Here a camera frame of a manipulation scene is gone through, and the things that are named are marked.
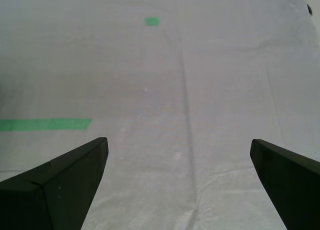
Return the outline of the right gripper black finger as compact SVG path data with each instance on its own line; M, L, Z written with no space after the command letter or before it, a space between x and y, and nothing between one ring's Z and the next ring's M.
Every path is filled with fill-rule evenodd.
M262 139L250 158L270 200L288 230L320 228L320 163Z
M102 180L108 140L96 138L0 183L2 230L80 230Z

